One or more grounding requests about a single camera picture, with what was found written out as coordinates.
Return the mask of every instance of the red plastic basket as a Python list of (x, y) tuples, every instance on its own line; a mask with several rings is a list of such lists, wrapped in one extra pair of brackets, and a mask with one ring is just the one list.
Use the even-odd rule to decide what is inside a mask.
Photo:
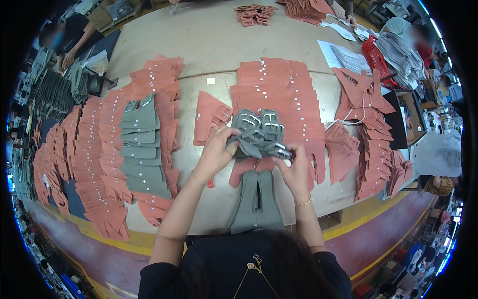
[[(362, 49), (365, 53), (365, 58), (370, 65), (370, 68), (377, 69), (380, 72), (380, 79), (383, 79), (390, 75), (388, 72), (387, 65), (385, 64), (385, 60), (383, 59), (382, 54), (377, 49), (377, 47), (373, 44), (377, 38), (370, 34), (369, 39), (363, 43)], [(390, 89), (399, 89), (401, 88), (397, 82), (393, 81), (393, 78), (387, 79), (383, 81), (385, 87)]]

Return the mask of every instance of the face mask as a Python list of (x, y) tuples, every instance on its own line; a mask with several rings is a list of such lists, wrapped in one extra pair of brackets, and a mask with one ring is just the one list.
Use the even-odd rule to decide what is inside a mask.
[(63, 41), (65, 33), (63, 31), (59, 31), (55, 34), (52, 42), (50, 43), (50, 48), (56, 49), (61, 45), (61, 42)]

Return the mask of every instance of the gold bracelet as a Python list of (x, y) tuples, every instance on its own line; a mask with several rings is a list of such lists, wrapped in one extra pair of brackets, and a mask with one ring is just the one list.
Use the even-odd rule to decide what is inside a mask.
[(294, 199), (294, 203), (298, 207), (305, 206), (306, 204), (308, 204), (311, 201), (312, 201), (312, 194), (309, 194), (309, 200), (307, 202), (304, 202), (304, 203), (297, 203), (297, 202), (295, 202), (295, 199)]
[(191, 174), (194, 176), (194, 178), (196, 179), (196, 181), (199, 182), (199, 184), (201, 184), (202, 186), (205, 186), (205, 185), (206, 185), (205, 183), (201, 182), (201, 181), (196, 177), (196, 175), (194, 174), (194, 172), (193, 172), (192, 170), (191, 170)]

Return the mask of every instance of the gold necklace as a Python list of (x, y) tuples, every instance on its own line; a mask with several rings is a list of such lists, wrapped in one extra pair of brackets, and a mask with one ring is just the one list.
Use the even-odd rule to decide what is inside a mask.
[(236, 293), (234, 294), (233, 299), (236, 299), (236, 296), (237, 296), (237, 294), (238, 294), (238, 292), (239, 292), (240, 287), (242, 286), (242, 282), (243, 282), (244, 279), (246, 278), (247, 273), (249, 272), (249, 270), (253, 270), (253, 269), (254, 269), (254, 270), (257, 270), (257, 271), (262, 275), (262, 277), (264, 277), (264, 279), (266, 280), (267, 284), (271, 287), (272, 292), (274, 292), (274, 294), (277, 296), (277, 298), (280, 299), (279, 295), (277, 295), (277, 293), (275, 292), (274, 288), (271, 286), (271, 284), (270, 284), (269, 281), (267, 280), (266, 276), (265, 276), (264, 273), (262, 272), (262, 267), (261, 267), (262, 259), (260, 259), (258, 255), (254, 255), (253, 258), (256, 260), (257, 266), (256, 266), (254, 263), (247, 263), (246, 273), (244, 273), (244, 276), (242, 277), (242, 280), (240, 281), (239, 287), (238, 287)]

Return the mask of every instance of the factory floor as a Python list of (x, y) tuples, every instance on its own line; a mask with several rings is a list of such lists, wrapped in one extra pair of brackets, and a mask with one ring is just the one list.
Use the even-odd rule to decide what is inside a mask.
[[(370, 198), (342, 210), (341, 223), (324, 230), (326, 247), (353, 284), (393, 254), (430, 209), (434, 195), (400, 192), (387, 201)], [(130, 240), (107, 240), (91, 223), (58, 208), (29, 202), (41, 231), (83, 271), (98, 298), (137, 298), (140, 270), (148, 264), (154, 234), (130, 231)]]

